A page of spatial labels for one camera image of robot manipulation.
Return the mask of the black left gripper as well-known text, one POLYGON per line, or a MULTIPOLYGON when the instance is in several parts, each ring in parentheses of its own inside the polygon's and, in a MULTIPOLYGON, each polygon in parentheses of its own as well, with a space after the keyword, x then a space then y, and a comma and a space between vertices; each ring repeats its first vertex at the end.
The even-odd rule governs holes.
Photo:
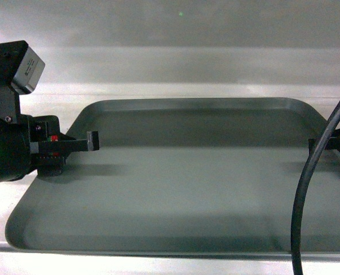
POLYGON ((38 171, 39 176, 59 176, 72 152, 100 149, 97 131, 88 131, 86 139, 75 139, 60 132, 57 116, 26 116, 24 124, 9 124, 0 119, 0 182, 15 181, 38 171), (30 152, 38 142, 38 153, 30 152))

